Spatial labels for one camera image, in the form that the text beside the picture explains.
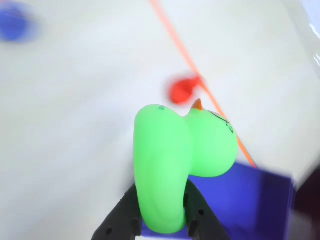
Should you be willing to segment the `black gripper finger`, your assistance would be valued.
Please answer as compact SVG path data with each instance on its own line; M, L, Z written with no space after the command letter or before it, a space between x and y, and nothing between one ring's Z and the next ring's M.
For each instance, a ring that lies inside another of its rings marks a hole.
M229 240L223 225L191 180L186 183L183 206L187 235L190 238L194 240Z
M133 184L96 229L91 239L135 240L142 234L142 220L137 188Z

